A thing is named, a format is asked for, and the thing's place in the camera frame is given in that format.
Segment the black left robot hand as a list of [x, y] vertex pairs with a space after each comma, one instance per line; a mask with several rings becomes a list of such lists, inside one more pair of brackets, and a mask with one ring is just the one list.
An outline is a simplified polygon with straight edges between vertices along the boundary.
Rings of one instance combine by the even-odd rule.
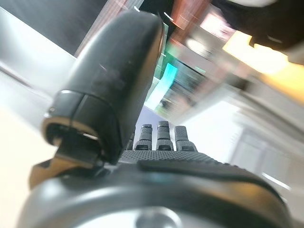
[[32, 167], [19, 228], [292, 227], [273, 187], [199, 153], [184, 126], [172, 142], [160, 122], [152, 150], [145, 124], [133, 144], [163, 32], [160, 17], [127, 11], [90, 41], [45, 113], [57, 151]]

